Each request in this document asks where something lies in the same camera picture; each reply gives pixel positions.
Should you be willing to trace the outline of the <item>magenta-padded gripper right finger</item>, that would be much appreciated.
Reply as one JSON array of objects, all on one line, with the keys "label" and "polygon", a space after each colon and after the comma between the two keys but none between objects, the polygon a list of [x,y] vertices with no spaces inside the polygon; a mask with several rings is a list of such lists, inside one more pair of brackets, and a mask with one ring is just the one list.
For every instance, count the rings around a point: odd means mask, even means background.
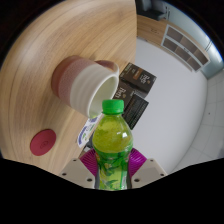
[{"label": "magenta-padded gripper right finger", "polygon": [[147,159],[135,148],[131,150],[129,156],[128,174],[129,189],[144,187],[167,175],[155,159]]}]

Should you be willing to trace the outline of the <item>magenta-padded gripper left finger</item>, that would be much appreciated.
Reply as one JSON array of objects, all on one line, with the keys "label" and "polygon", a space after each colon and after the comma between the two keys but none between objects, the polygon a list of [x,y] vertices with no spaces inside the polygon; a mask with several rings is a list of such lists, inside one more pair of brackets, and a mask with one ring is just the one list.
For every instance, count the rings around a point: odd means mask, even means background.
[{"label": "magenta-padded gripper left finger", "polygon": [[80,158],[73,158],[59,176],[78,186],[96,189],[98,186],[98,164],[95,151],[90,149]]}]

